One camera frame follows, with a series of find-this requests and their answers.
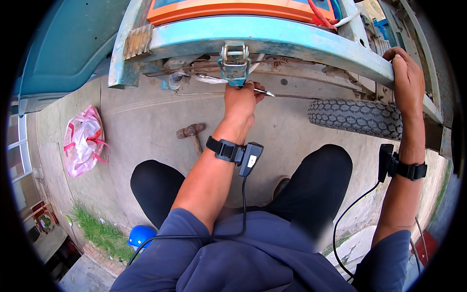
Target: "metal latch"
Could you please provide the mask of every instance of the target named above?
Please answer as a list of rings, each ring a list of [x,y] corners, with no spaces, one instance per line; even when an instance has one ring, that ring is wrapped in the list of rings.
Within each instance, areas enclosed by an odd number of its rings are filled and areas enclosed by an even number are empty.
[[[251,59],[248,58],[248,47],[244,43],[226,43],[220,52],[217,61],[222,78],[229,82],[230,86],[243,86],[248,78]]]

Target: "hammer head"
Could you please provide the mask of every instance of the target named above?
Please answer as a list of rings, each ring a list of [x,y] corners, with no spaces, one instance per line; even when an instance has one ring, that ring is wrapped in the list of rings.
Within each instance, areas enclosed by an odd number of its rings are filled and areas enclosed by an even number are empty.
[[[183,139],[188,136],[194,136],[202,130],[204,130],[205,128],[206,125],[203,123],[189,125],[188,127],[177,131],[177,138]]]

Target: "black cable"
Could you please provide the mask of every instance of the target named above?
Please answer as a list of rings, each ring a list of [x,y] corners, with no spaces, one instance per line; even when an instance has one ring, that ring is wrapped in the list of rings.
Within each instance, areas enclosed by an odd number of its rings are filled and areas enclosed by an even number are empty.
[[[420,258],[418,257],[417,249],[415,248],[415,244],[413,243],[412,238],[410,238],[410,245],[412,246],[413,253],[415,255],[415,259],[417,261],[417,268],[418,268],[418,274],[420,275],[422,273],[422,270],[420,269]]]
[[[418,218],[416,216],[415,216],[415,222],[417,223],[418,230],[420,231],[420,236],[422,237],[423,248],[425,249],[426,262],[428,262],[428,250],[426,249],[425,237],[423,236],[422,227],[420,226],[420,222],[418,222]]]
[[[148,242],[151,242],[155,239],[229,239],[232,237],[237,237],[243,235],[247,230],[247,200],[245,198],[245,182],[247,181],[247,177],[243,178],[243,183],[241,184],[241,196],[243,198],[243,227],[240,233],[237,234],[230,234],[230,235],[156,235],[153,237],[148,238],[146,241],[141,243],[141,245],[134,251],[134,254],[131,256],[130,260],[127,263],[127,267],[131,265],[134,261],[134,258],[139,254],[140,250],[145,246]]]
[[[364,193],[363,195],[361,195],[358,199],[356,199],[345,211],[344,213],[342,213],[342,215],[339,217],[339,219],[337,219],[336,221],[336,225],[334,226],[334,235],[333,235],[333,248],[334,248],[334,255],[336,256],[336,260],[337,262],[339,263],[339,266],[350,276],[350,278],[353,278],[354,275],[349,271],[347,270],[346,267],[344,267],[344,264],[340,261],[339,257],[337,256],[337,251],[336,251],[336,230],[337,230],[337,224],[339,223],[339,221],[342,219],[342,217],[345,215],[345,213],[347,213],[347,211],[353,206],[355,205],[358,201],[360,201],[363,197],[365,197],[366,195],[368,195],[369,193],[371,193],[374,189],[376,189],[376,187],[379,185],[379,181],[376,183],[376,185],[374,187],[371,188],[371,190],[369,190],[368,192]]]

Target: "blue shirt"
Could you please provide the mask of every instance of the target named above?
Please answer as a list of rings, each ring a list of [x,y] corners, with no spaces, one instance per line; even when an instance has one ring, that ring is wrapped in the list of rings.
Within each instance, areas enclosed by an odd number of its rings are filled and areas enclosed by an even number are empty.
[[[242,214],[214,226],[236,234]],[[209,235],[184,209],[174,209],[158,235]],[[290,222],[264,211],[247,213],[247,228],[231,240],[159,239],[115,280],[111,291],[401,291],[410,231],[375,245],[350,285]]]

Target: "black pants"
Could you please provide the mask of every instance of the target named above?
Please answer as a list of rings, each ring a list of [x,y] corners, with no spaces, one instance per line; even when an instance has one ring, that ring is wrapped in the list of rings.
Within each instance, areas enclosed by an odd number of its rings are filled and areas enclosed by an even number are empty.
[[[340,146],[324,145],[305,157],[277,198],[264,207],[250,206],[247,211],[275,214],[317,238],[326,222],[336,217],[351,174],[349,154]],[[131,190],[157,228],[169,214],[184,179],[180,172],[156,160],[142,162],[134,169]],[[222,213],[225,216],[242,210],[224,208]]]

